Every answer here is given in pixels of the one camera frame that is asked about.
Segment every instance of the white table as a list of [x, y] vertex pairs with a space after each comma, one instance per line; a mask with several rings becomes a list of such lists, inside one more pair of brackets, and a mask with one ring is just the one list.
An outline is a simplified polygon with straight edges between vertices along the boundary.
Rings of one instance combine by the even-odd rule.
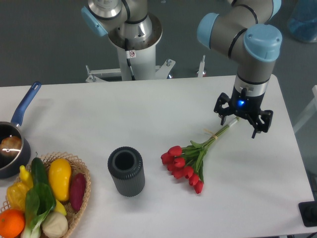
[[[274, 111], [268, 133], [251, 138], [245, 120], [214, 144], [204, 163], [205, 187], [196, 195], [176, 180], [160, 156], [173, 145], [205, 141], [203, 129], [221, 128], [213, 112], [234, 76], [43, 85], [27, 109], [22, 132], [32, 157], [51, 152], [79, 156], [91, 171], [92, 193], [72, 237], [250, 238], [311, 233], [298, 203], [312, 201], [282, 94], [272, 76], [262, 109]], [[28, 86], [0, 88], [0, 120], [10, 121]], [[107, 170], [110, 153], [137, 149], [146, 185], [120, 195]], [[14, 178], [0, 180], [0, 194]]]

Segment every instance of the pot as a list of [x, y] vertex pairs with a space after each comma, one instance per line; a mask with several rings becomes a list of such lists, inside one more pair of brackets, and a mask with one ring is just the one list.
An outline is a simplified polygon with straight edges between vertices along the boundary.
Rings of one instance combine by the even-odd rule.
[[35, 82], [16, 108], [11, 122], [0, 121], [0, 179], [20, 172], [21, 165], [27, 165], [31, 157], [31, 148], [24, 138], [20, 126], [24, 112], [41, 87]]

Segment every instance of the yellow pepper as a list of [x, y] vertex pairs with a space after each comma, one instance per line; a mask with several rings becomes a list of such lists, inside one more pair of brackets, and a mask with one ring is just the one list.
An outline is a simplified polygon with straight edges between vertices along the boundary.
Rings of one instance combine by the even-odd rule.
[[54, 208], [54, 211], [59, 212], [59, 213], [63, 214], [64, 216], [67, 215], [65, 207], [58, 200], [56, 200], [56, 206]]
[[15, 182], [7, 188], [6, 196], [12, 209], [25, 211], [25, 197], [28, 190], [28, 186], [22, 182]]
[[33, 188], [33, 179], [29, 171], [27, 171], [24, 165], [20, 166], [20, 179], [29, 188]]
[[65, 202], [69, 200], [70, 177], [71, 167], [66, 159], [59, 158], [51, 163], [49, 183], [58, 201]]

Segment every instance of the blue light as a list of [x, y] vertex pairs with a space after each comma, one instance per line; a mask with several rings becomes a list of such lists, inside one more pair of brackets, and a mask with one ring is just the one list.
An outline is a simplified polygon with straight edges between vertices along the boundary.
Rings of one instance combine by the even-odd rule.
[[239, 107], [242, 107], [244, 104], [245, 104], [245, 101], [243, 101], [243, 100], [239, 100], [238, 101], [238, 106]]

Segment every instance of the garlic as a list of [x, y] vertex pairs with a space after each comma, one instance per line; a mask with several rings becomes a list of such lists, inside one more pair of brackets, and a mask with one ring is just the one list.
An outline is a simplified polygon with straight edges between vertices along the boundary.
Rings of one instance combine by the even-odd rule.
[[63, 214], [51, 212], [45, 218], [42, 229], [48, 238], [60, 238], [68, 231], [68, 222]]

